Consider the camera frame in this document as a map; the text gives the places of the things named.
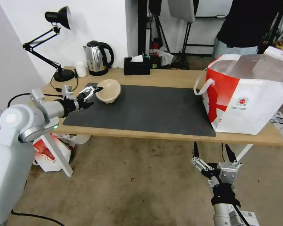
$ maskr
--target desk lamp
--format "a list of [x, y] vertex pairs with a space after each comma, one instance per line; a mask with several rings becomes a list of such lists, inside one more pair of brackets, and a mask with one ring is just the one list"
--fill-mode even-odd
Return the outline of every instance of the desk lamp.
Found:
[[[36, 57], [45, 61], [49, 65], [53, 66], [56, 69], [56, 72], [53, 76], [54, 80], [56, 80], [57, 82], [68, 81], [75, 76], [75, 74], [72, 70], [65, 70], [64, 68], [61, 67], [61, 65], [59, 63], [51, 61], [51, 60], [45, 58], [44, 56], [42, 56], [41, 54], [35, 52], [34, 48], [36, 48], [37, 46], [41, 45], [42, 43], [44, 43], [44, 42], [48, 41], [49, 39], [60, 34], [61, 28], [58, 26], [58, 23], [60, 23], [63, 27], [66, 27], [67, 29], [70, 30], [70, 26], [69, 26], [69, 24], [71, 22], [70, 10], [69, 10], [68, 6], [65, 6], [65, 7], [61, 8], [57, 13], [56, 12], [46, 12], [45, 13], [45, 19], [52, 24], [53, 28], [50, 29], [49, 31], [45, 32], [44, 34], [40, 35], [39, 37], [35, 38], [34, 40], [31, 40], [30, 42], [23, 44], [23, 49], [32, 53], [33, 55], [35, 55]], [[54, 35], [52, 35], [51, 37], [49, 37], [45, 40], [38, 41], [41, 37], [49, 34], [52, 31], [55, 32]]]

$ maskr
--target stainless steel kettle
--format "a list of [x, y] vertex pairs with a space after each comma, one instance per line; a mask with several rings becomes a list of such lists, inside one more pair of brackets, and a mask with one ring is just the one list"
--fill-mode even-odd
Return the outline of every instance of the stainless steel kettle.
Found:
[[[91, 41], [83, 46], [87, 61], [89, 74], [91, 75], [104, 75], [108, 72], [108, 68], [114, 62], [114, 54], [112, 48], [104, 42]], [[107, 62], [107, 56], [104, 49], [108, 49], [111, 55], [111, 61]]]

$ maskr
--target black mat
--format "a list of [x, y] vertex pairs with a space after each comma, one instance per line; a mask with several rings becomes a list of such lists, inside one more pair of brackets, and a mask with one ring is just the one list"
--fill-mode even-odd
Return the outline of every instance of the black mat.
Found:
[[188, 134], [215, 137], [202, 97], [193, 89], [121, 85], [120, 96], [112, 104], [95, 102], [84, 112], [73, 112], [67, 126]]

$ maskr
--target table top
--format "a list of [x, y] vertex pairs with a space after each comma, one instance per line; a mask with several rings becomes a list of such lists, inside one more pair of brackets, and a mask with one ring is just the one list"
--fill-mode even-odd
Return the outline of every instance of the table top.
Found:
[[[78, 87], [74, 91], [74, 95], [85, 88], [87, 83], [99, 83], [104, 79], [115, 79], [123, 85], [144, 85], [144, 86], [162, 86], [177, 88], [193, 88], [195, 80], [199, 75], [203, 75], [198, 84], [201, 88], [205, 80], [205, 71], [192, 70], [151, 70], [150, 75], [134, 75], [125, 76], [122, 68], [110, 68], [109, 72], [103, 76], [87, 75], [79, 78]], [[52, 82], [54, 87], [62, 88], [64, 84], [76, 86], [76, 79], [67, 82]], [[45, 94], [60, 94], [54, 90], [50, 84], [43, 88]], [[45, 100], [55, 100], [55, 97], [46, 96]], [[220, 133], [216, 132], [216, 137], [192, 136], [182, 134], [155, 133], [144, 131], [116, 130], [105, 128], [91, 128], [80, 126], [65, 126], [64, 119], [60, 119], [60, 125], [54, 130], [55, 133], [66, 134], [89, 134], [93, 136], [110, 136], [110, 137], [134, 137], [148, 139], [166, 139], [166, 140], [189, 140], [203, 142], [224, 142], [224, 143], [244, 143], [244, 144], [261, 144], [261, 145], [283, 145], [283, 136], [277, 131], [272, 123], [268, 123], [263, 130], [257, 135], [237, 134], [237, 133]]]

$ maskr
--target black shirt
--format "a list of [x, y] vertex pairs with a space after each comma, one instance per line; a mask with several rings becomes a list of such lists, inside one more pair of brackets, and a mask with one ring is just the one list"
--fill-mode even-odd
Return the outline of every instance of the black shirt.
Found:
[[231, 47], [258, 46], [283, 0], [233, 0], [218, 40]]

